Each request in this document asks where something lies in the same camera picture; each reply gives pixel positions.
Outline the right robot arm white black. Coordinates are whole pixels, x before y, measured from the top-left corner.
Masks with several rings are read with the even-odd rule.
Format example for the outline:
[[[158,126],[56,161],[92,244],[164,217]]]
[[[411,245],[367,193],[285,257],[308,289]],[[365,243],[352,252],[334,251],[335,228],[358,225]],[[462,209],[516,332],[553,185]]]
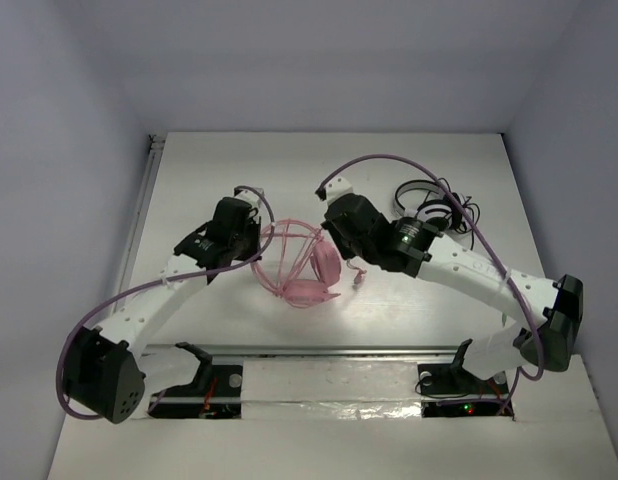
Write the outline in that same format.
[[[474,394],[495,375],[525,365],[568,370],[583,317],[580,279],[497,268],[436,225],[410,217],[388,221],[353,192],[329,195],[326,202],[322,225],[344,259],[359,257],[384,271],[443,285],[513,319],[494,335],[462,342],[451,363],[421,368],[423,392]]]

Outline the pink headphones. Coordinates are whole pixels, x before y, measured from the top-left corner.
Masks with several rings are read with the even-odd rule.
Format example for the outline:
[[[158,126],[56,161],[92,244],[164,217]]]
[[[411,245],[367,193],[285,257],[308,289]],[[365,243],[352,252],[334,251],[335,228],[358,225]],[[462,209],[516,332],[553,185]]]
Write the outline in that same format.
[[[321,228],[284,219],[266,225],[261,233],[272,234],[281,241],[274,278],[268,277],[259,263],[251,265],[254,277],[266,291],[297,309],[311,308],[340,296],[331,288],[340,281],[341,260]]]

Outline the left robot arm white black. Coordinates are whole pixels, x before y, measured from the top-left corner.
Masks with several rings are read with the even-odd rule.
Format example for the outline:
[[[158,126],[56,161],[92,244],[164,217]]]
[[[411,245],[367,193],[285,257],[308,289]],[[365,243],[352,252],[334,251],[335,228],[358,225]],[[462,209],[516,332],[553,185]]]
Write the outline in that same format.
[[[268,244],[260,239],[261,190],[238,186],[213,217],[186,235],[160,276],[93,308],[61,350],[55,387],[65,413],[80,420],[119,424],[147,417],[170,390],[210,395],[217,383],[213,358],[179,342],[158,353],[147,346],[168,320],[220,274],[247,266]]]

